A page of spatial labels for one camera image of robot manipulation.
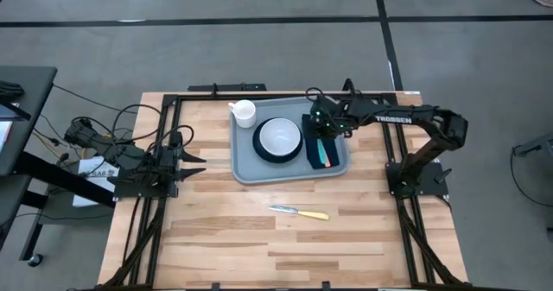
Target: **gray floor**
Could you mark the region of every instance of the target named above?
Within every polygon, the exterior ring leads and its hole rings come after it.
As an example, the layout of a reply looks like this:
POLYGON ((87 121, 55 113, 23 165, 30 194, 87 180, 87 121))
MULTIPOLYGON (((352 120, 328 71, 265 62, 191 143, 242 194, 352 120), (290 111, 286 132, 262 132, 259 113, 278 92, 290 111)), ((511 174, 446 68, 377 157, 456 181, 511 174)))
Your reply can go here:
MULTIPOLYGON (((375 0, 3 0, 0 21, 171 19, 377 14, 375 0)), ((553 14, 531 0, 385 0, 390 16, 553 14)), ((553 22, 394 23, 404 88, 460 112, 465 148, 441 159, 471 282, 550 290, 553 211, 524 199, 512 183, 513 145, 551 132, 553 22)), ((3 28, 0 64, 57 66, 56 84, 107 104, 137 103, 141 92, 183 91, 213 82, 264 82, 271 90, 390 90, 378 23, 142 28, 3 28)), ((54 90, 43 112, 57 130, 86 114, 114 113, 54 90)), ((121 126, 131 127, 133 116, 121 126)), ((42 120, 38 129, 50 133, 42 120)), ((54 161, 32 140, 28 151, 54 161)), ((521 186, 553 203, 541 154, 515 161, 521 186)), ((36 184, 36 189, 43 189, 36 184)), ((30 269, 17 261, 32 218, 16 221, 0 253, 1 290, 89 288, 96 282, 110 221, 45 226, 30 269)))

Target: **black desk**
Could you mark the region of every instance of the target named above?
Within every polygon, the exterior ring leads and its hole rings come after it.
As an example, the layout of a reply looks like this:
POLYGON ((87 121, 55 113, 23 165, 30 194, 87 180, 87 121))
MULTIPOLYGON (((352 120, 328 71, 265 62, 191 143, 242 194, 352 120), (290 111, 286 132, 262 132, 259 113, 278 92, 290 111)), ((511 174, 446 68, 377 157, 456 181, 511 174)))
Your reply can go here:
MULTIPOLYGON (((112 192, 23 151, 52 90, 56 73, 55 67, 0 66, 0 79, 19 84, 25 91, 22 97, 12 102, 18 103, 19 108, 30 115, 28 121, 14 122, 11 125, 8 140, 0 151, 0 249, 10 231, 19 205, 33 206, 41 210, 46 207, 47 195, 27 190, 31 178, 64 188, 68 192, 109 208, 115 207, 112 192)), ((32 255, 41 227, 40 217, 37 217, 23 249, 22 260, 28 260, 32 255)))

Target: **white cup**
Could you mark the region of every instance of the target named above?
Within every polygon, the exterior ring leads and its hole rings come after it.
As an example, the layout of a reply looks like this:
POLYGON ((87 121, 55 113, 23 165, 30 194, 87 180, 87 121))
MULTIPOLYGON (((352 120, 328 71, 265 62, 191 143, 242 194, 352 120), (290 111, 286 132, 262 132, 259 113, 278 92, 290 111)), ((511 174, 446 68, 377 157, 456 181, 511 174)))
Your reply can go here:
POLYGON ((256 105, 250 100, 229 103, 228 109, 234 114, 236 123, 242 128, 250 128, 256 123, 256 105))

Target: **knife blade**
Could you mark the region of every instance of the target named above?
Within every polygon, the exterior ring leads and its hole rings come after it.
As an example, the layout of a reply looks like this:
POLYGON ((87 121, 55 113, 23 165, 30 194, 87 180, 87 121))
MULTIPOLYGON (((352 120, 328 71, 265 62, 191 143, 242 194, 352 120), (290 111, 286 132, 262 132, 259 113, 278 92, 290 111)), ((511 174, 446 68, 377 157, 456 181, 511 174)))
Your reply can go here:
POLYGON ((269 209, 278 211, 278 212, 298 214, 304 217, 318 218, 325 221, 328 221, 330 219, 328 214, 326 214, 325 212, 309 212, 309 211, 297 210, 295 208, 288 207, 288 206, 269 206, 269 209))

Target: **butcher block tabletop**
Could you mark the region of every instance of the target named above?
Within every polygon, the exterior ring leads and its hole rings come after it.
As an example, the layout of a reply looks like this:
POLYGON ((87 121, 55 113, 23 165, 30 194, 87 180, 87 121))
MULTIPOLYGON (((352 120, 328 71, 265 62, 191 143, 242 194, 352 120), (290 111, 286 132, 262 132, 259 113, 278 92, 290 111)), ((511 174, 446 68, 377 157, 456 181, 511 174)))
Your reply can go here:
MULTIPOLYGON (((141 103, 161 109, 163 95, 146 92, 141 103)), ((418 92, 397 92, 397 101, 422 103, 418 92)), ((334 288, 408 287, 395 200, 386 182, 381 125, 361 127, 347 139, 352 166, 341 176, 246 186, 232 176, 227 103, 185 101, 182 105, 179 124, 189 124, 195 132, 186 151, 207 163, 183 163, 181 167, 207 170, 179 183, 179 197, 167 202, 154 288, 210 288, 213 282, 220 282, 222 288, 320 288, 324 281, 334 288), (326 212, 330 220, 275 212, 269 210, 270 205, 326 212)), ((152 110, 140 108, 133 136, 150 133, 158 119, 152 110)), ((181 131, 186 141, 189 131, 181 131)), ((391 128, 399 157, 394 131, 391 128)), ((410 152, 429 139, 416 126, 404 126, 404 133, 410 152)), ((137 141, 137 146, 146 149, 154 140, 152 136, 137 141)), ((429 245, 465 281, 449 208, 434 196, 419 199, 429 245)), ((121 266, 135 201, 117 203, 99 283, 121 266)), ((129 251, 137 236, 140 206, 129 251)), ((420 251, 414 241, 413 245, 419 280, 424 282, 420 251)), ((145 281, 148 257, 149 246, 143 253, 138 283, 145 281)))

